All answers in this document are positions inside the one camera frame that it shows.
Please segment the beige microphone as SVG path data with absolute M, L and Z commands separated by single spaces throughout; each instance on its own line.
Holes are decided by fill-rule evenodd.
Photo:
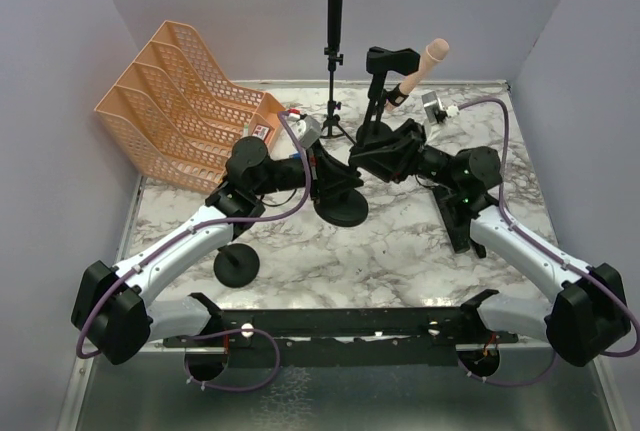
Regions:
M 446 58 L 449 50 L 449 43 L 443 38 L 436 38 L 430 42 L 421 54 L 417 70 L 405 77 L 387 94 L 384 109 L 391 111 L 402 105 L 413 89 Z

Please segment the black tripod mic stand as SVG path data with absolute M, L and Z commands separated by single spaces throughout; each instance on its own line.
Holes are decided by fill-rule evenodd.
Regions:
M 349 141 L 353 141 L 349 133 L 340 124 L 340 116 L 336 111 L 341 109 L 341 103 L 336 101 L 334 98 L 335 71 L 338 65 L 343 64 L 344 56 L 331 46 L 327 46 L 324 49 L 324 54 L 327 57 L 329 81 L 326 116 L 322 125 L 321 137 L 327 140 L 346 137 Z

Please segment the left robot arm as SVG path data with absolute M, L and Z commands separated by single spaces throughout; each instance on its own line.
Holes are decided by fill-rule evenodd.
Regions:
M 361 184 L 359 172 L 319 142 L 296 158 L 274 160 L 262 140 L 240 139 L 223 181 L 184 224 L 112 267 L 97 261 L 84 271 L 71 316 L 80 332 L 77 355 L 88 358 L 83 345 L 90 341 L 117 365 L 148 342 L 201 334 L 218 311 L 214 304 L 200 295 L 173 301 L 158 296 L 201 258 L 267 221 L 261 196 L 301 188 L 305 198 L 320 200 Z

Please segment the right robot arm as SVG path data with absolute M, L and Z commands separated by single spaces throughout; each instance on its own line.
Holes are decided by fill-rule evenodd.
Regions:
M 639 329 L 615 268 L 592 266 L 559 250 L 520 225 L 490 195 L 502 183 L 495 149 L 480 146 L 448 154 L 428 145 L 424 127 L 412 119 L 395 130 L 365 121 L 349 163 L 385 182 L 410 176 L 431 180 L 454 246 L 493 251 L 544 295 L 529 300 L 490 292 L 474 311 L 488 330 L 544 341 L 566 362 L 581 367 Z

